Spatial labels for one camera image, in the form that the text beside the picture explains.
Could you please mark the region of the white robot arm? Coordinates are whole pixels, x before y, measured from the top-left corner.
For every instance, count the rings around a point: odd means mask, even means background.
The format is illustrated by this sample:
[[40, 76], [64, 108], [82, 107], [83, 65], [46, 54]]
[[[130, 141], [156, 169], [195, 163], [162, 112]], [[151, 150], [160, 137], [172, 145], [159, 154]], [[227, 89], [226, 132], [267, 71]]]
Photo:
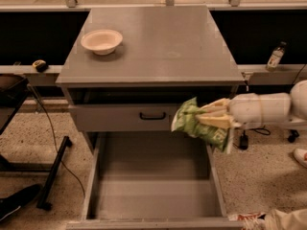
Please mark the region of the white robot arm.
[[219, 99], [201, 108], [196, 119], [213, 127], [254, 129], [265, 125], [285, 129], [305, 129], [307, 119], [307, 80], [296, 83], [289, 93], [240, 94]]

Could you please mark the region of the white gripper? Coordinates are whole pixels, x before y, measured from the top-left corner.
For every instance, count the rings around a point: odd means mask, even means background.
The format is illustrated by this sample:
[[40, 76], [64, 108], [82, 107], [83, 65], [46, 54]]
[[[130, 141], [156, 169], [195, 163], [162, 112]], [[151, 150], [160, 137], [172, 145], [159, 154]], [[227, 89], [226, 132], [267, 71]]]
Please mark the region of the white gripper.
[[254, 93], [241, 94], [232, 100], [227, 98], [218, 99], [213, 103], [201, 107], [206, 113], [227, 111], [230, 115], [205, 116], [197, 115], [196, 119], [202, 124], [223, 129], [241, 127], [257, 128], [261, 125], [260, 101]]

